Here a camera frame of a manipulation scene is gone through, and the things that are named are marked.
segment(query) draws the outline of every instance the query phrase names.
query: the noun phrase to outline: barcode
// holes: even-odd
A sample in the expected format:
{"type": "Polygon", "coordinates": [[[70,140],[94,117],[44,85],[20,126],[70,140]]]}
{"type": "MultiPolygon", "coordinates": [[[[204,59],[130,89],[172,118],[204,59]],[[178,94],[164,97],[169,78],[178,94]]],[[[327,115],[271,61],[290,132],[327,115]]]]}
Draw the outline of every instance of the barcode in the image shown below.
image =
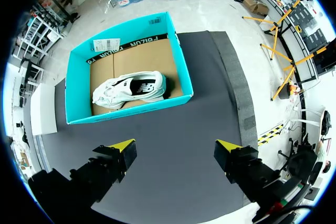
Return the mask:
{"type": "Polygon", "coordinates": [[[150,25],[157,24],[161,22],[161,18],[152,19],[149,21],[150,25]]]}
{"type": "Polygon", "coordinates": [[[106,47],[107,47],[107,50],[111,50],[111,41],[110,40],[106,41],[106,47]]]}

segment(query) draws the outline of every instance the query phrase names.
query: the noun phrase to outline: black tape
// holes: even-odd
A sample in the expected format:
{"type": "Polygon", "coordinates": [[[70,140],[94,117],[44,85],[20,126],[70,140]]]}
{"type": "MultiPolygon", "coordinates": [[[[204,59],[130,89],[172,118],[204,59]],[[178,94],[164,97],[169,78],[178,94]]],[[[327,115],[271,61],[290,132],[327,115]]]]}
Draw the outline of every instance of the black tape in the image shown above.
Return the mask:
{"type": "Polygon", "coordinates": [[[122,50],[131,48],[131,47],[134,47],[134,46],[138,46],[138,45],[141,45],[141,44],[145,44],[145,43],[148,43],[148,42],[152,42],[152,41],[155,41],[155,40],[167,39],[167,38],[168,38],[168,34],[159,34],[159,35],[146,37],[146,38],[143,38],[143,39],[137,39],[135,41],[132,41],[132,42],[121,45],[119,47],[119,50],[108,50],[108,51],[101,52],[100,54],[98,54],[96,56],[93,56],[92,58],[88,59],[86,61],[86,63],[90,65],[90,64],[94,63],[95,61],[97,61],[101,58],[104,58],[105,56],[108,56],[110,54],[114,54],[116,52],[120,52],[122,50]]]}

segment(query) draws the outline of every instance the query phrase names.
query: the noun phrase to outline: yellow tripod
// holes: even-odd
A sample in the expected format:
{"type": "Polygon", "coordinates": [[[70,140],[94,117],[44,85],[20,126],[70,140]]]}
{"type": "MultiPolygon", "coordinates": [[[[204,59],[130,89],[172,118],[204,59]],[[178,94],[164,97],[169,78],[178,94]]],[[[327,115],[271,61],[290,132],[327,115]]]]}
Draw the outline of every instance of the yellow tripod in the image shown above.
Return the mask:
{"type": "Polygon", "coordinates": [[[284,86],[286,85],[286,83],[289,81],[289,79],[291,78],[291,76],[293,75],[293,73],[295,72],[295,69],[296,69],[296,66],[298,64],[301,64],[303,62],[306,62],[307,60],[311,59],[312,57],[314,57],[315,55],[318,55],[319,53],[323,52],[326,50],[326,47],[323,47],[319,50],[317,50],[316,52],[310,54],[309,56],[303,58],[302,60],[299,60],[298,62],[294,62],[293,60],[289,59],[287,56],[283,55],[282,53],[278,52],[275,50],[276,48],[276,45],[277,45],[277,38],[278,38],[278,27],[279,25],[283,22],[283,20],[296,8],[296,6],[300,3],[300,0],[297,0],[293,6],[279,19],[278,22],[272,22],[270,20],[264,20],[264,19],[261,19],[261,18],[252,18],[252,17],[242,17],[242,18],[245,18],[245,19],[253,19],[253,20],[256,20],[256,21],[259,21],[259,22],[267,22],[267,23],[270,23],[270,24],[274,24],[274,26],[269,29],[267,32],[265,33],[268,33],[270,34],[269,32],[271,31],[274,31],[275,30],[275,36],[274,36],[274,44],[273,44],[273,48],[270,48],[264,44],[260,44],[262,47],[265,47],[266,49],[268,50],[271,50],[272,51],[272,54],[271,54],[271,58],[270,60],[273,60],[273,56],[274,54],[277,54],[281,57],[283,57],[284,59],[288,60],[290,62],[290,66],[284,68],[283,70],[284,71],[287,71],[287,70],[290,70],[289,71],[289,74],[287,75],[287,77],[285,78],[284,82],[282,83],[282,85],[278,88],[277,92],[275,93],[275,95],[271,98],[271,101],[273,101],[277,95],[280,93],[280,91],[284,88],[284,86]]]}
{"type": "Polygon", "coordinates": [[[253,19],[253,20],[256,20],[256,21],[259,21],[259,22],[266,22],[266,23],[270,23],[270,24],[274,24],[274,26],[269,30],[269,32],[273,31],[275,29],[275,36],[274,36],[274,43],[273,43],[273,49],[264,45],[264,44],[260,44],[262,47],[265,47],[269,50],[272,51],[272,54],[271,54],[271,60],[273,60],[273,55],[274,53],[276,52],[275,51],[275,48],[276,48],[276,45],[277,45],[277,38],[278,38],[278,27],[279,25],[281,24],[281,22],[295,9],[295,7],[297,7],[297,5],[300,3],[300,0],[297,0],[293,6],[279,19],[278,22],[273,22],[273,21],[270,21],[270,20],[264,20],[264,19],[261,19],[261,18],[252,18],[252,17],[242,17],[242,18],[245,18],[245,19],[253,19]]]}
{"type": "Polygon", "coordinates": [[[317,50],[316,52],[313,52],[312,54],[308,55],[307,57],[297,61],[297,62],[294,62],[293,60],[289,59],[288,57],[286,57],[285,55],[281,54],[280,52],[278,51],[273,51],[274,53],[276,53],[277,55],[279,56],[282,56],[284,59],[288,60],[290,62],[290,66],[284,68],[283,70],[284,71],[287,71],[287,70],[290,70],[289,71],[289,74],[287,75],[287,77],[285,78],[284,82],[282,83],[282,85],[278,88],[277,92],[274,94],[274,96],[271,98],[271,101],[273,101],[277,95],[280,93],[280,91],[283,89],[283,87],[286,85],[286,83],[289,81],[289,79],[291,78],[291,76],[293,75],[293,73],[295,72],[295,69],[296,69],[296,66],[298,64],[301,64],[303,62],[306,62],[307,60],[313,58],[314,56],[322,53],[323,51],[325,51],[327,48],[326,47],[322,47],[321,49],[317,50]]]}

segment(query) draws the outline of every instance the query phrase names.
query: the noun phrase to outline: white floor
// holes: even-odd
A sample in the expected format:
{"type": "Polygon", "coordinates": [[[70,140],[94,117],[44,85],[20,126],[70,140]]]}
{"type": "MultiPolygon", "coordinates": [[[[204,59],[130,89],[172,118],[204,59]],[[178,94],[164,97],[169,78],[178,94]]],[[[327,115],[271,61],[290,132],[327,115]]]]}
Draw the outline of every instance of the white floor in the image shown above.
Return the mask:
{"type": "MultiPolygon", "coordinates": [[[[114,26],[118,23],[158,12],[169,12],[177,33],[194,31],[226,31],[240,60],[241,66],[249,84],[254,103],[258,136],[269,131],[279,122],[299,115],[293,111],[293,106],[299,100],[290,102],[270,98],[284,79],[282,67],[288,64],[279,60],[270,61],[270,53],[260,47],[260,43],[272,47],[273,38],[265,35],[257,22],[242,19],[251,13],[240,3],[233,0],[144,0],[125,8],[116,7],[104,14],[97,0],[87,0],[78,9],[81,17],[75,21],[69,35],[57,42],[52,48],[51,57],[46,57],[42,67],[47,70],[43,82],[56,85],[67,72],[69,53],[81,42],[114,26]]],[[[286,54],[277,44],[277,50],[286,54]]],[[[278,155],[278,150],[289,152],[288,138],[296,140],[300,135],[300,127],[289,133],[282,132],[268,144],[259,148],[259,157],[273,169],[280,168],[284,158],[278,155]]],[[[251,223],[258,209],[257,204],[250,204],[234,213],[213,220],[211,223],[233,221],[251,223]]]]}

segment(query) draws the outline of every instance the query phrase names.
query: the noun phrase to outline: white sneaker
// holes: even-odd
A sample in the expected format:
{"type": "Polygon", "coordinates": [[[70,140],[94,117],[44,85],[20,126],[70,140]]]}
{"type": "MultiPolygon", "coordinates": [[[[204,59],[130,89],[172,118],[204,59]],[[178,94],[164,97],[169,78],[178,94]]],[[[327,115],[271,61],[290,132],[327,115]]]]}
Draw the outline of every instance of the white sneaker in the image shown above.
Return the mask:
{"type": "Polygon", "coordinates": [[[166,78],[160,72],[130,73],[99,85],[93,92],[92,103],[117,110],[128,101],[161,101],[165,91],[166,78]]]}

